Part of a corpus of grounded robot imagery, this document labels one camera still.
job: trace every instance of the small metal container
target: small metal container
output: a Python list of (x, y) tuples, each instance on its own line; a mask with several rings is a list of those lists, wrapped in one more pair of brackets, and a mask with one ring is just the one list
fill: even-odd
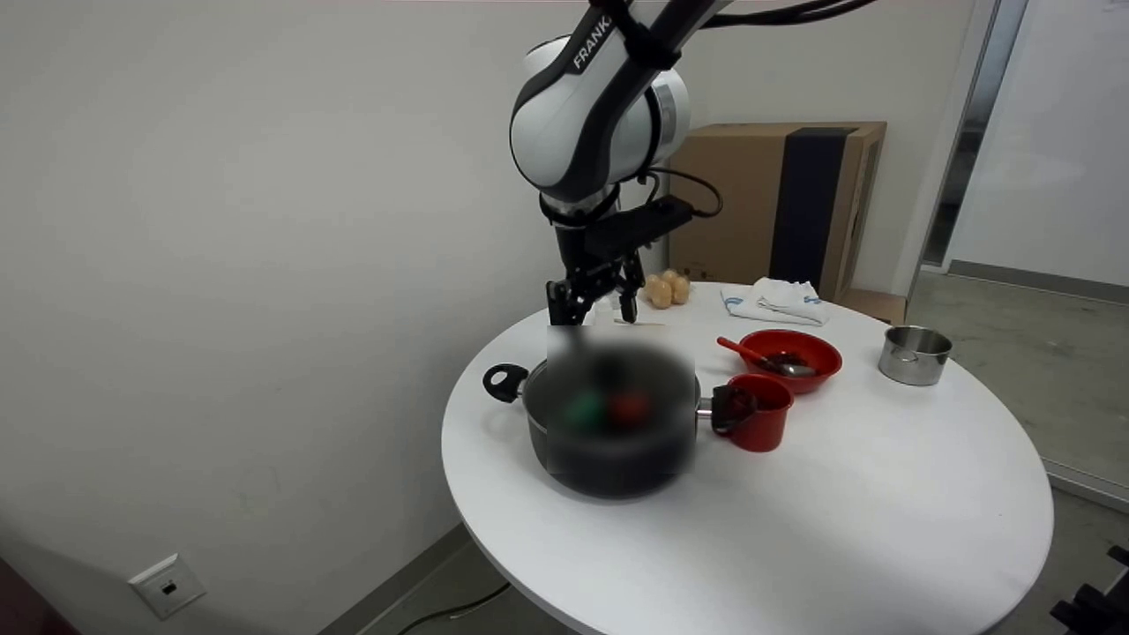
[(931, 327), (891, 327), (878, 369), (900, 385), (938, 385), (954, 341)]

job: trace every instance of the pot lid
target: pot lid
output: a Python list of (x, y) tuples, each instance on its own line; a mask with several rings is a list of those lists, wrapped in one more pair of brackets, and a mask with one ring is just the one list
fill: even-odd
[(648, 443), (694, 419), (698, 379), (667, 349), (591, 341), (544, 359), (521, 392), (530, 419), (577, 443)]

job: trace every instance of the cardboard box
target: cardboard box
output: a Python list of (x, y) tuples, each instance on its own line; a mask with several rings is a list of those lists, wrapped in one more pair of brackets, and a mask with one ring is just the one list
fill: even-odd
[(885, 294), (867, 294), (867, 291), (841, 291), (835, 305), (854, 307), (857, 313), (867, 313), (885, 326), (905, 326), (908, 322), (908, 299), (905, 298), (885, 298)]
[[(728, 122), (694, 129), (671, 171), (725, 193), (725, 215), (679, 228), (671, 267), (688, 280), (810, 280), (824, 298), (850, 291), (857, 236), (885, 122)], [(708, 207), (698, 185), (671, 193)]]

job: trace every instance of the red bowl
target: red bowl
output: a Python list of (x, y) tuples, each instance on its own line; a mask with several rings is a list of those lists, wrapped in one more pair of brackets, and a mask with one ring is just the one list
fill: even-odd
[(791, 395), (811, 395), (824, 380), (831, 380), (834, 374), (841, 374), (842, 367), (842, 356), (835, 345), (810, 334), (810, 331), (751, 331), (740, 339), (744, 349), (754, 349), (761, 356), (779, 356), (779, 354), (791, 354), (791, 356), (803, 356), (814, 374), (774, 374), (767, 369), (761, 362), (754, 362), (751, 356), (740, 354), (740, 359), (750, 362), (751, 374), (771, 374), (778, 379), (779, 385), (791, 387)]

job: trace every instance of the cable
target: cable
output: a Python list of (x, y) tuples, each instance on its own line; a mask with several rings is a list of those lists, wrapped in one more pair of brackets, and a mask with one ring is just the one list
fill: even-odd
[(506, 581), (506, 587), (491, 590), (489, 595), (481, 595), (481, 599), (473, 599), (473, 602), (458, 602), (458, 606), (445, 606), (445, 610), (424, 614), (419, 620), (400, 627), (400, 635), (410, 635), (410, 633), (416, 633), (419, 625), (437, 620), (437, 616), (456, 616), (456, 614), (478, 610), (478, 606), (491, 602), (494, 595), (500, 595), (500, 594), (507, 594), (507, 590), (512, 590), (512, 587)]
[(810, 0), (794, 8), (758, 12), (758, 15), (718, 15), (703, 29), (732, 29), (732, 26), (811, 26), (831, 21), (850, 12), (861, 12), (874, 0)]
[(708, 180), (703, 180), (703, 178), (694, 178), (694, 172), (681, 172), (681, 171), (656, 171), (656, 172), (667, 172), (667, 178), (675, 178), (675, 180), (688, 180), (688, 185), (708, 192), (708, 198), (714, 198), (718, 204), (714, 204), (708, 211), (698, 211), (698, 207), (694, 207), (698, 220), (718, 220), (718, 215), (728, 207), (728, 198), (725, 198)]

